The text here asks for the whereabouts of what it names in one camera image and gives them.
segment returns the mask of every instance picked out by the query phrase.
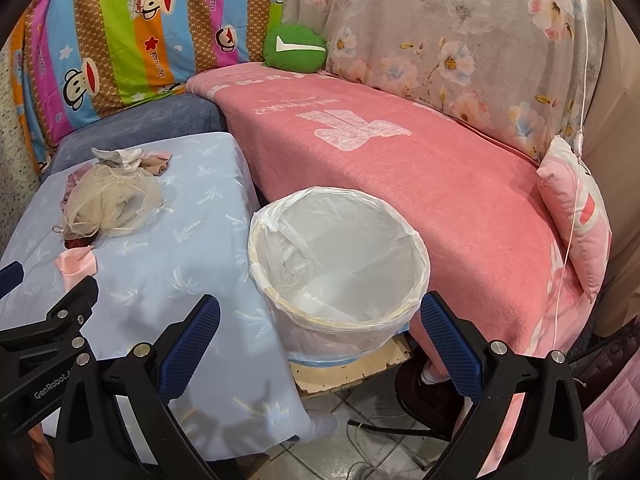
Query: red star print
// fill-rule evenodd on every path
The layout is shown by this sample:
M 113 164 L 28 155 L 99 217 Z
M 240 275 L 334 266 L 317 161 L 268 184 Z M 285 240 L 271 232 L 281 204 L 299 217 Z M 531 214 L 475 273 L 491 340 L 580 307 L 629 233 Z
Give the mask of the red star print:
M 145 50 L 155 50 L 156 49 L 156 45 L 160 43 L 158 40 L 156 40 L 156 38 L 154 38 L 153 36 L 151 38 L 149 38 L 148 40 L 145 41 Z

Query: floral curtain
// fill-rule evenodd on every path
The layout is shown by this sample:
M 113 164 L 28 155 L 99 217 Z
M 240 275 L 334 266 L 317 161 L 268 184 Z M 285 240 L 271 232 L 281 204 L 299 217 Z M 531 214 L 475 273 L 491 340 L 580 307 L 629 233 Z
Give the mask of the floral curtain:
M 554 135 L 574 138 L 600 71 L 604 0 L 285 1 L 286 20 L 328 41 L 329 72 L 440 110 L 534 160 Z
M 37 189 L 38 178 L 15 112 L 6 44 L 0 52 L 0 254 Z

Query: blue gripper pad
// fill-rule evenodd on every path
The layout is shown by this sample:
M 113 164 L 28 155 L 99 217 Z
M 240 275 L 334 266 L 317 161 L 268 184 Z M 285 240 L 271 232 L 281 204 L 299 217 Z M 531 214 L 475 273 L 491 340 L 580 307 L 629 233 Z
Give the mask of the blue gripper pad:
M 220 325 L 220 304 L 209 298 L 160 365 L 158 395 L 168 404 L 183 393 Z
M 420 318 L 458 393 L 475 404 L 482 396 L 482 367 L 455 322 L 438 299 L 428 292 L 422 297 Z
M 0 298 L 4 298 L 15 287 L 22 283 L 24 271 L 21 264 L 13 262 L 0 270 Z

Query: bed sheet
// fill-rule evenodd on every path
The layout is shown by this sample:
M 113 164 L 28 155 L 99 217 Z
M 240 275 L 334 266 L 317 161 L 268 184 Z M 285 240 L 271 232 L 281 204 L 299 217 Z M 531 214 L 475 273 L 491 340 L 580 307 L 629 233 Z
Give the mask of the bed sheet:
M 268 200 L 331 186 L 391 204 L 429 251 L 430 290 L 487 340 L 545 356 L 578 337 L 592 304 L 570 262 L 562 272 L 562 241 L 526 155 L 431 108 L 326 74 L 246 63 L 194 76 L 186 89 L 220 106 Z M 446 379 L 419 313 L 410 333 Z M 499 462 L 521 403 L 512 403 L 484 472 Z
M 248 225 L 258 205 L 238 145 L 218 132 L 143 147 L 174 154 L 159 177 L 164 204 L 142 230 L 94 243 L 100 293 L 82 335 L 98 359 L 124 356 L 212 294 L 220 328 L 184 395 L 170 403 L 185 434 L 205 460 L 263 452 L 293 435 L 310 439 L 327 419 L 311 418 L 302 406 L 266 301 L 248 275 Z M 53 263 L 64 246 L 52 227 L 62 219 L 72 170 L 43 183 L 0 260 L 18 260 L 25 273 L 0 301 L 0 330 L 44 319 L 64 295 Z M 120 401 L 140 458 L 154 463 L 128 401 Z M 56 414 L 44 423 L 48 434 L 55 427 Z

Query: white cloth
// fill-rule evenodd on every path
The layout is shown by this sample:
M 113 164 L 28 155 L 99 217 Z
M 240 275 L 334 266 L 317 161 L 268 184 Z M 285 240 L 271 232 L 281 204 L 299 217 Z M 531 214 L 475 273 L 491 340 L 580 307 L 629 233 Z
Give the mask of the white cloth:
M 142 148 L 113 150 L 112 152 L 91 148 L 91 151 L 95 155 L 95 158 L 97 158 L 102 164 L 106 164 L 112 168 L 135 170 L 142 160 Z

